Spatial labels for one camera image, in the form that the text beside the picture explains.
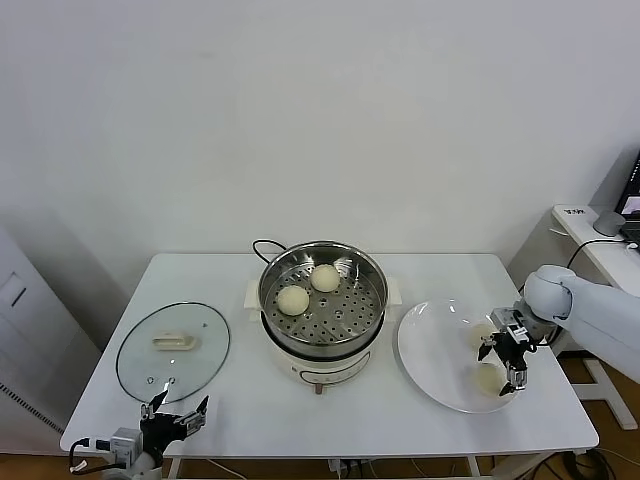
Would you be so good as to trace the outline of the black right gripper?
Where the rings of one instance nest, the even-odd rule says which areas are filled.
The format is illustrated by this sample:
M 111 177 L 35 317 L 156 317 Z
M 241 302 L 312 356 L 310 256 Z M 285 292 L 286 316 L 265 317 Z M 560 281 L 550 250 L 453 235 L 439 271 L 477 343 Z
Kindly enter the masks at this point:
M 481 338 L 478 350 L 479 362 L 482 362 L 492 351 L 507 368 L 506 383 L 501 388 L 499 396 L 513 394 L 524 390 L 527 385 L 527 364 L 524 359 L 526 352 L 535 353 L 538 345 L 526 334 L 524 340 L 517 342 L 506 331 L 494 332 Z

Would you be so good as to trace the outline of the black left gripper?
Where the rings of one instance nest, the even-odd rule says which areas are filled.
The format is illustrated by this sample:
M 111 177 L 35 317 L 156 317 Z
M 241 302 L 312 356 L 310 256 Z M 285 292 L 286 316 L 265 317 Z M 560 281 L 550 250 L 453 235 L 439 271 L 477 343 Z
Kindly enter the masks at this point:
M 188 431 L 199 431 L 206 424 L 208 397 L 205 396 L 196 409 L 188 414 L 156 413 L 164 403 L 167 390 L 155 395 L 140 408 L 139 423 L 142 432 L 143 451 L 153 458 L 162 458 L 174 441 L 184 441 Z

